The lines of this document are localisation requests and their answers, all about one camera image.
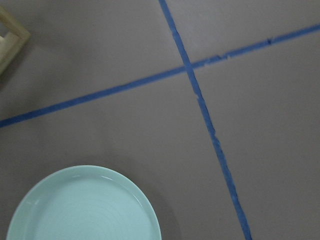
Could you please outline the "pale green plate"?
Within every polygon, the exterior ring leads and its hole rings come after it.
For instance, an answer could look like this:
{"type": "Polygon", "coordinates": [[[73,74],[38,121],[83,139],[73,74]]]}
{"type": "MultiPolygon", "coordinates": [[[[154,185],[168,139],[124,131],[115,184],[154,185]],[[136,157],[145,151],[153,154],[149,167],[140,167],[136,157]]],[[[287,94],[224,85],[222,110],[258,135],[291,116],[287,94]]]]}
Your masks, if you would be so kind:
{"type": "Polygon", "coordinates": [[[64,168],[19,203],[8,240],[160,240],[157,215],[124,175],[95,165],[64,168]]]}

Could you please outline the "wooden dish rack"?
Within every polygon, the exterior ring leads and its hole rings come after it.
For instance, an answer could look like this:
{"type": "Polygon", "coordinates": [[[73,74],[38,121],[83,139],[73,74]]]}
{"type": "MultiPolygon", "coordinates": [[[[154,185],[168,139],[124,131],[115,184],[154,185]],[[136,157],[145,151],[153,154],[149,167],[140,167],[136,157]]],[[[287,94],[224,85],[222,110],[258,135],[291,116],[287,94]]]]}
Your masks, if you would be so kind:
{"type": "Polygon", "coordinates": [[[31,34],[3,6],[0,6],[0,22],[8,29],[5,36],[0,36],[0,74],[29,41],[31,34]]]}

